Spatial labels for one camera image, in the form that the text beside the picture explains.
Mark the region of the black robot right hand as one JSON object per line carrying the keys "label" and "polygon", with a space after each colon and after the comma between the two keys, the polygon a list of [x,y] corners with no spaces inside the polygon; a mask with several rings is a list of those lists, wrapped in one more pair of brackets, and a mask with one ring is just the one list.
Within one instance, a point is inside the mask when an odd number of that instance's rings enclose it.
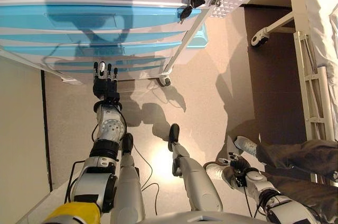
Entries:
{"label": "black robot right hand", "polygon": [[245,169],[251,167],[241,155],[234,152],[228,154],[228,158],[218,158],[218,161],[224,166],[222,173],[226,179],[231,180],[236,174],[241,174]]}

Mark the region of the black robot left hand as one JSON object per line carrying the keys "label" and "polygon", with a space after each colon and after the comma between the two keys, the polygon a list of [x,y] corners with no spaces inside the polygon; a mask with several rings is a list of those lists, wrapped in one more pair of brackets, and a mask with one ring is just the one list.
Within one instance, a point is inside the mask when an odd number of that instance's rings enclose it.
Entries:
{"label": "black robot left hand", "polygon": [[120,94],[117,91],[118,68],[112,68],[104,61],[93,64],[93,94],[99,100],[119,102]]}

